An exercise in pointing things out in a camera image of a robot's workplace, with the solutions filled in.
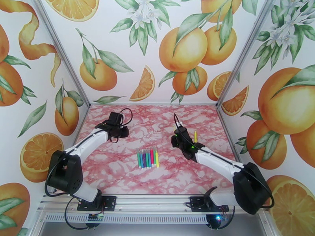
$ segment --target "orange fruit illustration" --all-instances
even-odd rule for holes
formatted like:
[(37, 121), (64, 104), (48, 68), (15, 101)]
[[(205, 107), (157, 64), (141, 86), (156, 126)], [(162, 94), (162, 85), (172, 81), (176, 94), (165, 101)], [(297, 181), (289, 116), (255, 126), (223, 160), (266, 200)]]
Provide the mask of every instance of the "orange fruit illustration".
[(188, 72), (203, 59), (207, 51), (207, 37), (200, 28), (196, 28), (178, 43), (173, 56), (178, 30), (175, 28), (165, 35), (159, 48), (159, 57), (166, 69)]
[(91, 88), (98, 91), (108, 91), (117, 84), (117, 74), (114, 69), (107, 66), (101, 59), (95, 63), (95, 78), (87, 71), (84, 63), (80, 66), (80, 75), (83, 81)]
[(223, 88), (228, 81), (229, 76), (231, 75), (230, 72), (223, 72), (216, 76), (209, 84), (207, 89), (208, 97), (213, 100), (217, 101), (219, 96), (221, 95)]
[(239, 113), (245, 105), (249, 91), (249, 86), (245, 87), (232, 99), (222, 103), (222, 110), (229, 116)]
[(280, 135), (274, 153), (266, 161), (262, 161), (265, 147), (252, 149), (256, 145), (257, 141), (269, 131), (270, 129), (263, 120), (254, 122), (247, 131), (246, 146), (250, 157), (257, 165), (266, 170), (274, 170), (283, 163), (285, 156), (287, 155), (287, 143), (283, 135)]
[(292, 134), (290, 137), (298, 155), (315, 168), (315, 124), (300, 133)]
[(62, 17), (83, 22), (89, 20), (96, 13), (100, 0), (46, 0)]
[(79, 122), (79, 110), (76, 102), (68, 96), (64, 97), (62, 111), (63, 118), (59, 111), (55, 110), (56, 127), (62, 135), (69, 136), (74, 132)]
[(146, 65), (139, 85), (130, 97), (130, 101), (141, 101), (151, 95), (155, 87), (155, 78), (151, 69)]
[(63, 150), (61, 139), (53, 133), (41, 133), (29, 139), (22, 148), (20, 167), (31, 182), (42, 182), (47, 178), (50, 159), (56, 150)]
[(314, 235), (315, 198), (312, 192), (301, 182), (284, 175), (272, 176), (267, 184), (275, 202), (270, 214), (281, 235)]
[(220, 50), (221, 41), (219, 36), (219, 31), (217, 31), (217, 27), (213, 26), (207, 31), (205, 31), (205, 35), (207, 37), (208, 46), (207, 52), (202, 59), (201, 63), (205, 65), (216, 65), (224, 60), (226, 60), (231, 53), (234, 51), (236, 46), (236, 32), (232, 29), (231, 34), (227, 42)]
[(274, 96), (299, 71), (290, 67), (275, 72), (259, 93), (259, 112), (266, 125), (279, 134), (299, 133), (315, 122), (315, 86), (287, 87)]
[(11, 93), (0, 85), (0, 93), (3, 99), (2, 101), (0, 100), (0, 107), (10, 106), (16, 103), (22, 96), (22, 79), (14, 67), (5, 62), (0, 63), (0, 76), (2, 76), (7, 81), (7, 83), (9, 83), (15, 92), (15, 94)]
[(15, 236), (21, 230), (30, 208), (30, 194), (27, 188), (19, 183), (8, 183), (0, 186), (0, 201), (4, 199), (18, 198), (22, 203), (4, 212), (15, 222), (15, 227), (0, 229), (1, 236)]
[(202, 67), (199, 66), (196, 67), (196, 71), (199, 75), (199, 86), (198, 88), (196, 88), (196, 86), (192, 82), (187, 91), (185, 91), (187, 72), (179, 72), (175, 75), (175, 77), (173, 78), (173, 88), (178, 94), (188, 96), (195, 94), (199, 92), (201, 89), (203, 89), (208, 80), (207, 72)]
[(6, 32), (0, 24), (0, 62), (2, 62), (9, 53), (9, 40)]
[[(226, 0), (201, 0), (201, 11), (202, 13), (212, 13), (216, 11), (222, 4), (224, 4)], [(220, 22), (223, 21), (225, 18), (225, 15), (227, 14), (230, 6), (231, 6), (231, 1), (227, 1), (227, 3), (223, 6), (221, 10), (221, 16), (220, 16)], [(232, 2), (232, 13), (234, 14), (236, 10), (239, 8), (242, 0), (233, 0)], [(219, 18), (219, 11), (211, 17), (209, 22), (218, 22)]]

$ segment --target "yellow pencil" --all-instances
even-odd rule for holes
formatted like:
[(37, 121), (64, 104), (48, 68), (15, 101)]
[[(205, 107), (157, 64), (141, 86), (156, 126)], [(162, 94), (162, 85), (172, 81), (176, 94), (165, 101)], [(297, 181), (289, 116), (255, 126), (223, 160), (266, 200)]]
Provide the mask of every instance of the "yellow pencil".
[(159, 153), (158, 153), (157, 149), (156, 149), (156, 152), (155, 152), (155, 158), (156, 158), (156, 167), (159, 168), (160, 167), (160, 164), (159, 164)]
[(197, 131), (195, 131), (194, 133), (194, 140), (195, 140), (195, 143), (197, 143)]

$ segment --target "pink marble surface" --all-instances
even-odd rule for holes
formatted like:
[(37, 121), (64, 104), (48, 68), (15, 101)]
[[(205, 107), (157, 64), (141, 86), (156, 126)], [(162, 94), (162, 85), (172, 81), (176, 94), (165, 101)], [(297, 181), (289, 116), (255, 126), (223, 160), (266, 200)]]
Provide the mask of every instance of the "pink marble surface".
[[(129, 137), (116, 144), (107, 141), (86, 159), (82, 166), (86, 182), (105, 194), (204, 194), (213, 186), (232, 185), (212, 169), (187, 160), (170, 142), (176, 113), (191, 137), (197, 130), (198, 142), (234, 159), (214, 106), (93, 105), (78, 140), (108, 119), (111, 111), (119, 112), (125, 107), (133, 111)], [(124, 115), (128, 120), (128, 111)], [(158, 148), (160, 168), (140, 169), (136, 149), (154, 146)]]

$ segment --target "table surface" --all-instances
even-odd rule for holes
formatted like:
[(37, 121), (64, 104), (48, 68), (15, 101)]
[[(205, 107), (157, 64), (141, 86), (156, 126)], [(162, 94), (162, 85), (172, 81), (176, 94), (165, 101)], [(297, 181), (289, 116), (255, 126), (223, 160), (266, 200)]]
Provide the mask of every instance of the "table surface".
[[(125, 107), (133, 112), (129, 137), (116, 144), (107, 141), (88, 156), (82, 166), (87, 183), (104, 194), (204, 194), (213, 186), (232, 185), (214, 170), (187, 160), (171, 145), (176, 113), (192, 138), (196, 130), (198, 142), (234, 160), (214, 105), (92, 105), (78, 141), (108, 119), (111, 111)], [(128, 121), (130, 113), (123, 114)], [(140, 169), (137, 149), (153, 147), (158, 149), (160, 167)]]

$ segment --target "yellow marker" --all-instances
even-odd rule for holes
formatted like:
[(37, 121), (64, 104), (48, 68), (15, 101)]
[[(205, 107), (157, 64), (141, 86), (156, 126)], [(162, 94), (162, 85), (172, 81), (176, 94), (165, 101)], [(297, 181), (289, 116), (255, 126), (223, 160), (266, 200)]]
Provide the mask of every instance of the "yellow marker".
[(158, 153), (158, 150), (156, 150), (156, 152), (155, 152), (155, 158), (156, 158), (156, 167), (159, 168), (160, 164), (159, 164), (159, 153)]
[(195, 143), (197, 143), (197, 131), (195, 131), (194, 133), (194, 140), (195, 140)]

